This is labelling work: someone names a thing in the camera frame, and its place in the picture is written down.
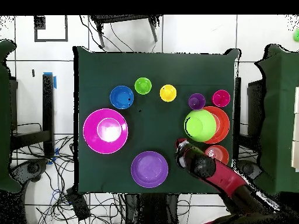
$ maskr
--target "plate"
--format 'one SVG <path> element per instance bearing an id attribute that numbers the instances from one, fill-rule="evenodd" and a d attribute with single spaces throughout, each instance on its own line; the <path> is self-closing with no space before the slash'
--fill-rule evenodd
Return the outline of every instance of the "plate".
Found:
<path id="1" fill-rule="evenodd" d="M 103 108 L 91 113 L 83 125 L 83 137 L 95 152 L 111 154 L 118 151 L 128 138 L 128 125 L 115 110 Z"/>
<path id="2" fill-rule="evenodd" d="M 168 175 L 167 161 L 157 152 L 145 151 L 133 160 L 131 174 L 139 186 L 157 187 L 164 182 Z"/>
<path id="3" fill-rule="evenodd" d="M 230 119 L 227 114 L 218 107 L 204 107 L 203 109 L 209 111 L 216 120 L 216 132 L 211 139 L 205 141 L 206 144 L 216 144 L 221 142 L 230 130 Z"/>

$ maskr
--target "chair leg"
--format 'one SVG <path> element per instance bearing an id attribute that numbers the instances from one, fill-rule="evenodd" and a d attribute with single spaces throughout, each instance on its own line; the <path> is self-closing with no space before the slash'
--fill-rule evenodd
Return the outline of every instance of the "chair leg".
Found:
<path id="1" fill-rule="evenodd" d="M 157 42 L 158 39 L 157 39 L 156 31 L 155 31 L 155 28 L 156 28 L 157 24 L 156 23 L 153 24 L 152 21 L 151 21 L 151 18 L 148 18 L 148 22 L 150 23 L 149 25 L 151 26 L 152 35 L 154 37 L 154 40 L 155 40 L 155 42 Z"/>
<path id="2" fill-rule="evenodd" d="M 103 36 L 102 36 L 102 28 L 101 28 L 101 25 L 100 23 L 96 23 L 96 29 L 98 31 L 98 34 L 99 34 L 99 38 L 100 38 L 100 45 L 102 46 L 102 48 L 105 47 L 105 44 L 104 44 L 104 40 L 103 40 Z"/>

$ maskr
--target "green tablecloth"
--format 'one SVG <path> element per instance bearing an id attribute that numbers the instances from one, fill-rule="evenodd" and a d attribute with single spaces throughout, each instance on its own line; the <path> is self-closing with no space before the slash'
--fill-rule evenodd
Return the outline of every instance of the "green tablecloth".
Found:
<path id="1" fill-rule="evenodd" d="M 299 192 L 299 173 L 291 167 L 295 88 L 299 86 L 299 53 L 277 45 L 265 49 L 256 64 L 266 80 L 265 120 L 260 133 L 264 172 L 255 183 L 269 194 Z"/>
<path id="2" fill-rule="evenodd" d="M 230 118 L 230 132 L 220 142 L 232 154 L 232 106 L 234 95 L 234 61 L 237 49 L 222 54 L 144 54 L 88 52 L 77 47 L 79 69 L 79 192 L 111 193 L 217 193 L 212 186 L 180 169 L 175 162 L 175 141 L 187 137 L 183 121 L 191 111 L 188 98 L 202 93 L 206 105 L 218 89 L 231 94 L 223 110 Z M 140 77 L 149 78 L 152 89 L 146 95 L 134 90 Z M 159 97 L 160 88 L 174 85 L 176 99 L 170 103 Z M 111 90 L 126 85 L 134 92 L 134 103 L 125 110 L 115 109 L 109 100 Z M 92 151 L 84 141 L 82 127 L 91 112 L 111 108 L 128 123 L 128 140 L 111 155 Z M 202 150 L 209 145 L 197 143 Z M 131 177 L 131 163 L 143 151 L 156 151 L 168 162 L 169 173 L 159 187 L 140 187 Z"/>

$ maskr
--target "green bowl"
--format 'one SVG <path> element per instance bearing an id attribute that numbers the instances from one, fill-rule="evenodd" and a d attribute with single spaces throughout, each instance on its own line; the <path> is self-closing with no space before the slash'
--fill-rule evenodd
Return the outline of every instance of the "green bowl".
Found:
<path id="1" fill-rule="evenodd" d="M 191 111 L 184 121 L 184 130 L 196 142 L 210 140 L 216 132 L 216 120 L 207 110 Z"/>
<path id="2" fill-rule="evenodd" d="M 139 78 L 135 82 L 135 90 L 137 91 L 137 93 L 141 95 L 147 94 L 149 91 L 151 91 L 151 88 L 152 88 L 152 83 L 147 78 Z"/>

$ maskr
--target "orange plate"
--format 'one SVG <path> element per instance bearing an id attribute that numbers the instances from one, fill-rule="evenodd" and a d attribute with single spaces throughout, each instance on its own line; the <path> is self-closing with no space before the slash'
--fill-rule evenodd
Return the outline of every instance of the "orange plate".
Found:
<path id="1" fill-rule="evenodd" d="M 219 107 L 204 107 L 203 109 L 209 111 L 216 120 L 216 132 L 214 136 L 205 141 L 205 144 L 216 144 L 217 142 L 221 142 L 228 134 L 230 130 L 230 119 L 227 114 L 220 109 Z"/>
<path id="2" fill-rule="evenodd" d="M 207 156 L 215 158 L 221 161 L 223 164 L 227 165 L 229 154 L 227 149 L 220 145 L 213 145 L 206 149 L 204 152 Z"/>

